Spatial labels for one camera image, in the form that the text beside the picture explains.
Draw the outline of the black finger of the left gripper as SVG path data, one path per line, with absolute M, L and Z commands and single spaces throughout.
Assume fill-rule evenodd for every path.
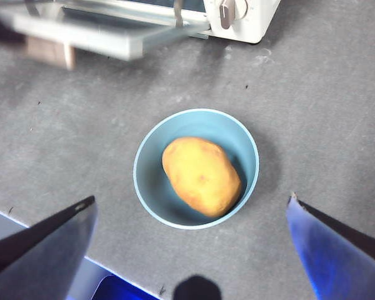
M 24 42 L 24 35 L 9 29 L 0 21 L 0 43 L 21 44 Z

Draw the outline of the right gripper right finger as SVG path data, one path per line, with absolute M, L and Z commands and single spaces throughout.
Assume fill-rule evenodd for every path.
M 292 193 L 286 209 L 293 244 L 318 299 L 375 299 L 375 238 Z

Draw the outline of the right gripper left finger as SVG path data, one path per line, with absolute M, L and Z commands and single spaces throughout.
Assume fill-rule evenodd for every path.
M 89 196 L 0 240 L 0 299 L 66 299 L 93 235 Z

